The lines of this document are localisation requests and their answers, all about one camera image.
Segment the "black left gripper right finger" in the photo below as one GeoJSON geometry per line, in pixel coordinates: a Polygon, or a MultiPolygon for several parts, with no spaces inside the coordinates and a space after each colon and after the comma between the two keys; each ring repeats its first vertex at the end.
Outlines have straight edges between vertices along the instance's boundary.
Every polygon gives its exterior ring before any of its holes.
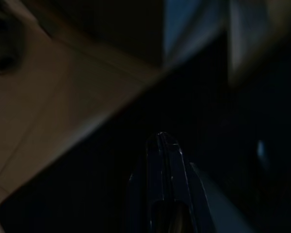
{"type": "Polygon", "coordinates": [[[183,155],[175,138],[160,133],[170,188],[170,233],[209,233],[210,210],[205,189],[194,167],[183,155]]]}

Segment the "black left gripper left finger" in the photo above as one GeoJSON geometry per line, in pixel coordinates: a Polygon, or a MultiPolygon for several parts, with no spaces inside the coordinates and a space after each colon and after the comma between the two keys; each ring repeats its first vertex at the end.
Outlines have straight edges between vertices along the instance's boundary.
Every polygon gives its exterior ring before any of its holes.
{"type": "Polygon", "coordinates": [[[127,232],[164,232],[164,132],[145,144],[127,187],[127,232]]]}

